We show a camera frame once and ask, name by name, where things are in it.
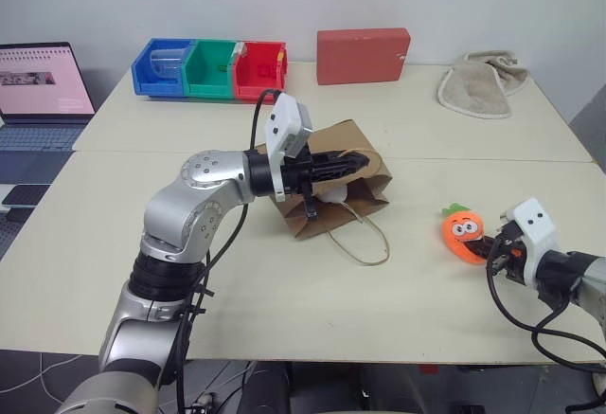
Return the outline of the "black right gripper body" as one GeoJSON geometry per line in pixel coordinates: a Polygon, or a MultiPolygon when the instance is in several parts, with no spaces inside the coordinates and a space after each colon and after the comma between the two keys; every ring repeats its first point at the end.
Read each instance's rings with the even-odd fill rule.
{"type": "Polygon", "coordinates": [[[526,246],[522,242],[522,229],[515,222],[508,222],[492,242],[489,252],[489,274],[496,276],[505,271],[506,278],[524,284],[526,246]]]}

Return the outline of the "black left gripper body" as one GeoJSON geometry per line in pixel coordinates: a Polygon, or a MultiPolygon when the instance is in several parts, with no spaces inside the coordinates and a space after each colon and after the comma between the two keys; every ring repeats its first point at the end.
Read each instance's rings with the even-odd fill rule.
{"type": "Polygon", "coordinates": [[[285,193],[303,198],[306,218],[315,221],[318,211],[312,195],[311,173],[313,168],[310,151],[301,151],[295,158],[287,158],[282,168],[285,193]]]}

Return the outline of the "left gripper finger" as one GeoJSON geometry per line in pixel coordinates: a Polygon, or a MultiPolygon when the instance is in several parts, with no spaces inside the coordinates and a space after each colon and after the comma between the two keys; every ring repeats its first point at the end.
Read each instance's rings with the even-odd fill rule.
{"type": "Polygon", "coordinates": [[[340,179],[356,173],[366,166],[366,161],[330,161],[324,164],[316,164],[312,168],[312,181],[325,182],[340,179]]]}
{"type": "Polygon", "coordinates": [[[328,151],[331,160],[342,160],[343,162],[355,164],[368,164],[370,159],[361,150],[328,151]]]}

